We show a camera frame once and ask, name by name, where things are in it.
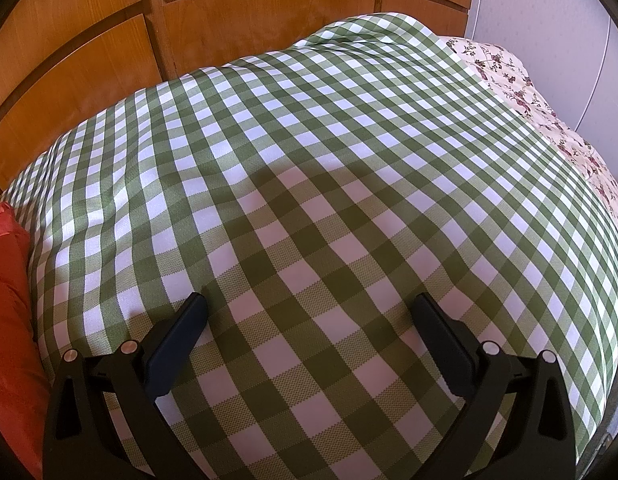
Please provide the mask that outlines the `orange puffer jacket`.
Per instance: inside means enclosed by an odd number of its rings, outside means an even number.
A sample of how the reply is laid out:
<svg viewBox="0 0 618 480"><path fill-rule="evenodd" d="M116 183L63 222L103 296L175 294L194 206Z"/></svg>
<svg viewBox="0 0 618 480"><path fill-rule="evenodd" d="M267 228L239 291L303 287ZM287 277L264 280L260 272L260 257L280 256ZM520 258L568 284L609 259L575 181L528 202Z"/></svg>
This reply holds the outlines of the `orange puffer jacket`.
<svg viewBox="0 0 618 480"><path fill-rule="evenodd" d="M29 246L13 208L0 203L0 434L28 474L41 479L51 385L33 336Z"/></svg>

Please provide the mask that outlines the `floral bed sheet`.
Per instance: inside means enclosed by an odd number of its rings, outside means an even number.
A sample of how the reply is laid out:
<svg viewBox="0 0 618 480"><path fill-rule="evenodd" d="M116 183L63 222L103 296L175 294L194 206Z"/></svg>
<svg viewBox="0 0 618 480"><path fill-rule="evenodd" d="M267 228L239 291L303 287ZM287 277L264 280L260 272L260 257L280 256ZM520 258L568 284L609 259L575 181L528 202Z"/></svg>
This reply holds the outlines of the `floral bed sheet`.
<svg viewBox="0 0 618 480"><path fill-rule="evenodd" d="M618 226L618 183L600 153L556 115L523 62L496 44L443 37L443 42L497 96L514 108L582 174Z"/></svg>

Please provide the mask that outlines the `large wooden wardrobe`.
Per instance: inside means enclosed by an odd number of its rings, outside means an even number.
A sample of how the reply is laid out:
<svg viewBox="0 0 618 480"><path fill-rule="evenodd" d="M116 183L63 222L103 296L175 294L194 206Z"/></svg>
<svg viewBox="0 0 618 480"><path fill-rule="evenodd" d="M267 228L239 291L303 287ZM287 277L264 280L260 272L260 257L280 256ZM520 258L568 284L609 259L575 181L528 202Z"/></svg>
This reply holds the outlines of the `large wooden wardrobe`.
<svg viewBox="0 0 618 480"><path fill-rule="evenodd" d="M135 90L357 14L407 13L460 36L471 1L4 0L0 192L61 134Z"/></svg>

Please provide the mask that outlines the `green white checkered bedspread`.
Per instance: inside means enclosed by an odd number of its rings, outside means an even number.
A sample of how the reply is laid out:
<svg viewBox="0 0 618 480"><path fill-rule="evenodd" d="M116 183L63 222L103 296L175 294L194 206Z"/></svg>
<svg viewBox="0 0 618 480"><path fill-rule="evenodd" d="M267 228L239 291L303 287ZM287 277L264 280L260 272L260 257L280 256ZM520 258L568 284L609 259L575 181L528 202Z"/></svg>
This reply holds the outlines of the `green white checkered bedspread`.
<svg viewBox="0 0 618 480"><path fill-rule="evenodd" d="M460 412L408 306L551 349L575 448L618 364L618 200L403 14L138 90L4 200L32 237L47 373L143 337L192 292L209 322L158 405L218 479L405 479Z"/></svg>

